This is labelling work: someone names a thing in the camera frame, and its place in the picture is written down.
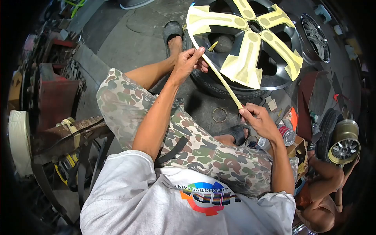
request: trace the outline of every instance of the white t-shirt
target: white t-shirt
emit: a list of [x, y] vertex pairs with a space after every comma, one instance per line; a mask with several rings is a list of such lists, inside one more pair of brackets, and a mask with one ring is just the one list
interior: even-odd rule
[[295, 201], [286, 192], [259, 200], [199, 172], [154, 169], [130, 150], [110, 155], [80, 215], [84, 235], [291, 234]]

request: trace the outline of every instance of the wheel rim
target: wheel rim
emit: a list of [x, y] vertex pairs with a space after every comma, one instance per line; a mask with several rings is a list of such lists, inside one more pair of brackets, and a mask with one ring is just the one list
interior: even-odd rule
[[[216, 12], [216, 2], [226, 3], [230, 12]], [[264, 12], [252, 8], [254, 3]], [[236, 90], [281, 89], [300, 73], [303, 59], [298, 32], [289, 17], [268, 0], [197, 0], [188, 10], [187, 29], [194, 46], [206, 48], [205, 55]], [[216, 46], [208, 51], [213, 34], [232, 37], [230, 50], [219, 52]], [[275, 66], [273, 71], [265, 69], [270, 64]]]
[[307, 14], [302, 15], [302, 25], [304, 28], [304, 33], [315, 50], [319, 58], [325, 62], [330, 62], [330, 49], [328, 40], [326, 39], [320, 25]]
[[360, 152], [358, 124], [350, 119], [337, 123], [333, 132], [333, 145], [328, 157], [336, 164], [352, 162]]

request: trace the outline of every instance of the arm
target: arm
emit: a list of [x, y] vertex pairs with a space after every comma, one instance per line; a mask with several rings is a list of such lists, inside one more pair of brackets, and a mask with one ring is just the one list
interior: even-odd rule
[[179, 89], [179, 85], [174, 83], [173, 79], [175, 78], [170, 77], [166, 82], [160, 95], [141, 122], [133, 141], [132, 150], [148, 154], [153, 161], [157, 158], [165, 136], [167, 125], [170, 122], [171, 107]]
[[264, 107], [247, 103], [239, 113], [251, 124], [260, 136], [270, 141], [273, 149], [273, 170], [271, 189], [273, 192], [285, 191], [294, 195], [294, 175], [288, 159], [282, 136]]
[[166, 85], [137, 130], [132, 150], [142, 151], [155, 161], [170, 122], [171, 107], [179, 86], [194, 68], [207, 72], [207, 69], [204, 70], [202, 67], [207, 68], [208, 65], [202, 59], [199, 61], [204, 52], [205, 49], [201, 47], [198, 50], [192, 48], [180, 53]]
[[354, 163], [351, 166], [350, 170], [345, 174], [345, 178], [343, 179], [342, 186], [335, 193], [334, 202], [337, 206], [338, 212], [342, 212], [342, 209], [343, 209], [343, 206], [342, 206], [342, 193], [343, 193], [342, 188], [345, 185], [347, 179], [349, 178], [351, 172], [353, 171], [355, 165], [359, 162], [359, 157], [360, 157], [360, 155], [357, 157], [357, 159], [354, 160]]
[[288, 159], [286, 146], [281, 134], [279, 137], [269, 139], [273, 150], [273, 171], [271, 173], [271, 189], [273, 192], [285, 191], [294, 195], [294, 175]]

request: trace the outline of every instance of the person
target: person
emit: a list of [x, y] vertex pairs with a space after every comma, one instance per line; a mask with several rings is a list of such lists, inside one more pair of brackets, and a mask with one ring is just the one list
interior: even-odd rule
[[[344, 174], [343, 170], [329, 162], [323, 162], [316, 158], [315, 151], [308, 151], [308, 164], [319, 174], [318, 179], [304, 185], [304, 189], [297, 198], [308, 198], [301, 201], [309, 201], [308, 206], [299, 209], [297, 201], [297, 215], [302, 222], [312, 231], [322, 233], [343, 224], [351, 212], [352, 205], [343, 208], [342, 188], [355, 165], [359, 162], [359, 156], [353, 161], [350, 170]], [[335, 200], [330, 194], [335, 192]]]
[[205, 48], [182, 52], [181, 34], [165, 42], [167, 59], [124, 74], [112, 68], [97, 92], [124, 152], [108, 156], [82, 208], [82, 233], [291, 233], [299, 160], [288, 158], [268, 112], [251, 103], [239, 110], [270, 141], [273, 157], [239, 146], [249, 133], [244, 125], [212, 137], [175, 100], [193, 69], [208, 72]]

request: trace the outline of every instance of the wheel center hole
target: wheel center hole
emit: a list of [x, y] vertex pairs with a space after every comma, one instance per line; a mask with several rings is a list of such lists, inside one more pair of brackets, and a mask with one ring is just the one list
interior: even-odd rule
[[261, 33], [262, 31], [261, 25], [257, 21], [248, 21], [248, 26], [255, 33]]

